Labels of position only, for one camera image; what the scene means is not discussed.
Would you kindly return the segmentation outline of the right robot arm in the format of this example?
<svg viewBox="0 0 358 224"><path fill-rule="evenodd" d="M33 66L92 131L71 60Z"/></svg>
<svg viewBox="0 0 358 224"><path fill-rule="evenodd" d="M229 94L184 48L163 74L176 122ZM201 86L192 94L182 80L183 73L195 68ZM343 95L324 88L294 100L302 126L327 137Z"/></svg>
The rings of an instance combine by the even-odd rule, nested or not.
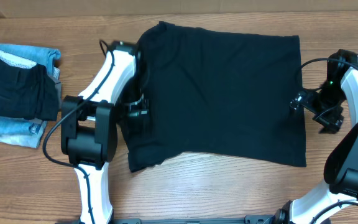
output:
<svg viewBox="0 0 358 224"><path fill-rule="evenodd" d="M322 125L321 133L335 134L343 123L347 102L351 130L330 153L323 180L302 198L287 202L267 223L330 223L340 210L358 207L358 54L340 49L325 59L326 81L316 89L302 89L291 101L293 110L305 108Z"/></svg>

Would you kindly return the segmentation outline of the black t-shirt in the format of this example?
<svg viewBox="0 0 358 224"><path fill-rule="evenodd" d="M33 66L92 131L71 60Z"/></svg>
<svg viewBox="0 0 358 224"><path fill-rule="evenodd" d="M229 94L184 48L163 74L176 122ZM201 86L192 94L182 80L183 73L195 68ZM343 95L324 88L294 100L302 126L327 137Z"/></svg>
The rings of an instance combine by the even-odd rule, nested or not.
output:
<svg viewBox="0 0 358 224"><path fill-rule="evenodd" d="M183 152L306 166L300 39L215 32L167 22L144 32L142 90L150 122L121 127L132 172Z"/></svg>

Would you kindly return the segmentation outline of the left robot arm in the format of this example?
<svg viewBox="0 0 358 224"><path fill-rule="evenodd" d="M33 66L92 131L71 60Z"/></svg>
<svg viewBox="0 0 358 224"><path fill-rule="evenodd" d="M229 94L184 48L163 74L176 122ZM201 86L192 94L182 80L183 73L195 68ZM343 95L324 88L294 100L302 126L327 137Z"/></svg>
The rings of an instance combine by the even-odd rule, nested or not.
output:
<svg viewBox="0 0 358 224"><path fill-rule="evenodd" d="M117 126L130 121L145 126L149 101L140 87L137 44L100 42L105 61L94 80L78 96L62 104L61 149L80 186L78 223L113 223L108 170L117 149Z"/></svg>

